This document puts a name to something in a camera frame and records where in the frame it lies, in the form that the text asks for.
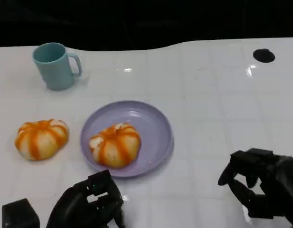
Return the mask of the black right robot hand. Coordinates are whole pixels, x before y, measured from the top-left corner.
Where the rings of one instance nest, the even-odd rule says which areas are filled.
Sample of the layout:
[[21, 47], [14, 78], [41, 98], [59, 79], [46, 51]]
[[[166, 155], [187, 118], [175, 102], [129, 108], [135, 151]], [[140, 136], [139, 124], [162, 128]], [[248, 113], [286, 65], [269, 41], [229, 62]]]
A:
[[251, 148], [236, 151], [218, 179], [255, 219], [285, 217], [293, 227], [293, 157]]

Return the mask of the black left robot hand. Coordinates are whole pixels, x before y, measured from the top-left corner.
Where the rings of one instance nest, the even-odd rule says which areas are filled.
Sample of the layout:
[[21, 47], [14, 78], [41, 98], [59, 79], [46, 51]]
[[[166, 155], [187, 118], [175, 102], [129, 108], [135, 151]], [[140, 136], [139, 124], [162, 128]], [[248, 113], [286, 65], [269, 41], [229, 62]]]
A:
[[48, 228], [107, 228], [111, 220], [124, 228], [121, 193], [109, 170], [68, 188], [54, 206]]

